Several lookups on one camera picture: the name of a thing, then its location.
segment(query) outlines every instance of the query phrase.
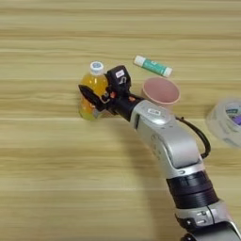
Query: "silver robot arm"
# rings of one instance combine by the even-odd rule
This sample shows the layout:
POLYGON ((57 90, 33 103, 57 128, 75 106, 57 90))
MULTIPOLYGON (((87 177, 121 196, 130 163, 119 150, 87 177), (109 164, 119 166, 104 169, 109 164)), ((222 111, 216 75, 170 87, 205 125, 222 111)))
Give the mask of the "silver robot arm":
POLYGON ((176 204, 175 216, 188 231, 182 241, 240 241, 241 235, 209 180, 195 139, 163 107, 139 102, 130 119, 164 171, 176 204))

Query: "pink bowl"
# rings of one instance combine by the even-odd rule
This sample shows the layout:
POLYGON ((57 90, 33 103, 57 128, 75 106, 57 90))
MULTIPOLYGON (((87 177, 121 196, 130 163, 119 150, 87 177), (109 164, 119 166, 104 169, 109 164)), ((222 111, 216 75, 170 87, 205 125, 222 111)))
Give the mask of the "pink bowl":
POLYGON ((145 81, 142 96, 157 105, 171 108, 179 101, 180 90, 166 78, 153 77, 145 81))

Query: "black cable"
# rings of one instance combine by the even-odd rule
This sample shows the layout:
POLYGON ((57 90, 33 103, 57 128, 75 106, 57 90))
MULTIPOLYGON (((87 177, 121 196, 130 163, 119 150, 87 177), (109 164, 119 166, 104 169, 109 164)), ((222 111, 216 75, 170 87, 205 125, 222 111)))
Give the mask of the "black cable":
POLYGON ((191 122, 185 120, 184 117, 181 117, 181 118, 176 117, 176 120, 186 124, 188 127, 190 127, 200 137, 200 139, 201 139, 201 141, 202 141, 202 143, 205 147, 205 152, 201 154, 201 157, 203 159, 206 158, 211 151, 211 144, 210 144, 208 138, 206 137, 206 135, 204 134, 204 132, 201 131, 197 126, 195 126, 191 122))

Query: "orange bottle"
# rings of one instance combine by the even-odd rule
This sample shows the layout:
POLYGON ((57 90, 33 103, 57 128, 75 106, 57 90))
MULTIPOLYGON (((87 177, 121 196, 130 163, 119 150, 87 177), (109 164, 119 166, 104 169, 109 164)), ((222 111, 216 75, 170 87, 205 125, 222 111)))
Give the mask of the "orange bottle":
MULTIPOLYGON (((103 63, 97 61, 92 62, 90 64, 90 72, 83 77, 81 85, 90 87, 99 97, 104 95, 105 89, 108 86, 108 81, 104 76, 103 63)), ((96 120, 102 114, 102 112, 99 112, 82 94, 79 112, 85 120, 89 121, 96 120)))

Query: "white bottle cap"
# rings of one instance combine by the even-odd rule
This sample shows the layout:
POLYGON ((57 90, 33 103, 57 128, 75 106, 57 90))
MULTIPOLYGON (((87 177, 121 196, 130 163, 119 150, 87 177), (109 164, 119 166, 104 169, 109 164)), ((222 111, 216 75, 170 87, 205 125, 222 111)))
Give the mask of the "white bottle cap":
POLYGON ((102 62, 94 61, 90 64, 90 73, 93 75, 104 74, 104 64, 102 62))
POLYGON ((163 73, 163 76, 164 77, 169 77, 171 73, 172 73, 172 68, 166 67, 166 69, 165 69, 165 71, 163 73))
POLYGON ((142 67, 145 60, 146 60, 146 57, 144 57, 144 56, 136 56, 134 63, 137 64, 138 66, 142 67))

